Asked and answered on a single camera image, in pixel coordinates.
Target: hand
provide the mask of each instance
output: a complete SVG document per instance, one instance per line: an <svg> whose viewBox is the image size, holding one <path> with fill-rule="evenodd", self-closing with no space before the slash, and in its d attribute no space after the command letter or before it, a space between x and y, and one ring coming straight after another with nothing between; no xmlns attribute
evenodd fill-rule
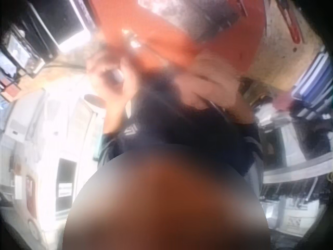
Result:
<svg viewBox="0 0 333 250"><path fill-rule="evenodd" d="M203 52L199 54L188 72L175 78L181 99L184 104L196 109L206 109L202 101L214 102L237 123L253 123L254 115L251 107L238 92L240 85L237 72L224 60Z"/></svg>
<svg viewBox="0 0 333 250"><path fill-rule="evenodd" d="M87 63L87 72L92 87L106 103L104 133L116 132L120 127L123 112L128 101L138 91L139 77L126 58L119 59L111 51L102 51L93 56ZM123 73L123 83L112 83L107 72L120 69Z"/></svg>

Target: sleeve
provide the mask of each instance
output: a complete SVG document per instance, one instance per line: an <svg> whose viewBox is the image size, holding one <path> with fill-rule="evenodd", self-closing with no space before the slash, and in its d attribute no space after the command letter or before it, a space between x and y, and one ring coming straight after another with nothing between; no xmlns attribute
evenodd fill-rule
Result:
<svg viewBox="0 0 333 250"><path fill-rule="evenodd" d="M98 169L119 155L117 135L113 133L104 134L101 139L100 148Z"/></svg>
<svg viewBox="0 0 333 250"><path fill-rule="evenodd" d="M263 159L262 146L260 144L258 126L253 124L236 124L238 131L245 140L246 146L255 153L261 160Z"/></svg>
<svg viewBox="0 0 333 250"><path fill-rule="evenodd" d="M253 164L244 178L259 197L263 183L264 164L258 127L255 123L237 124L236 126L244 138L246 148L252 152L253 156Z"/></svg>

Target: white sign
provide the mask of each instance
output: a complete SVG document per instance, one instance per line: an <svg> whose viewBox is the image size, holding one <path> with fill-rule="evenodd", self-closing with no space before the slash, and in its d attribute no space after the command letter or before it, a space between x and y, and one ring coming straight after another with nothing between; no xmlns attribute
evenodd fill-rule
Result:
<svg viewBox="0 0 333 250"><path fill-rule="evenodd" d="M59 183L58 198L72 196L73 183Z"/></svg>

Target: screen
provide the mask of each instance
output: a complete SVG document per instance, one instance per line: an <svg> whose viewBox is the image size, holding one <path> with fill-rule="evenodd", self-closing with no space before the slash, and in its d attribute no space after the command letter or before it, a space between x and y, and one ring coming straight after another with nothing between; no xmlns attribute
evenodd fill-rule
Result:
<svg viewBox="0 0 333 250"><path fill-rule="evenodd" d="M84 30L69 0L31 3L58 44Z"/></svg>

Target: person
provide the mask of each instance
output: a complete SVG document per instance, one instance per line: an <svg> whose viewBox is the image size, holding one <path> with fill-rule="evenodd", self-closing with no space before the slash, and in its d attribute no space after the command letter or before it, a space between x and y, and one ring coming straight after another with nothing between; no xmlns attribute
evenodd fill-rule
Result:
<svg viewBox="0 0 333 250"><path fill-rule="evenodd" d="M87 69L105 100L103 144L64 250L269 249L265 214L241 177L260 190L258 131L230 66L205 52L186 71L140 75L103 51ZM113 69L122 84L110 82Z"/></svg>
<svg viewBox="0 0 333 250"><path fill-rule="evenodd" d="M122 84L110 82L112 69L122 71ZM259 195L262 151L254 114L238 92L237 72L221 58L205 51L186 70L140 75L126 57L106 49L88 61L87 72L106 104L99 167L134 149L183 145L220 163L212 169L217 174L231 166Z"/></svg>

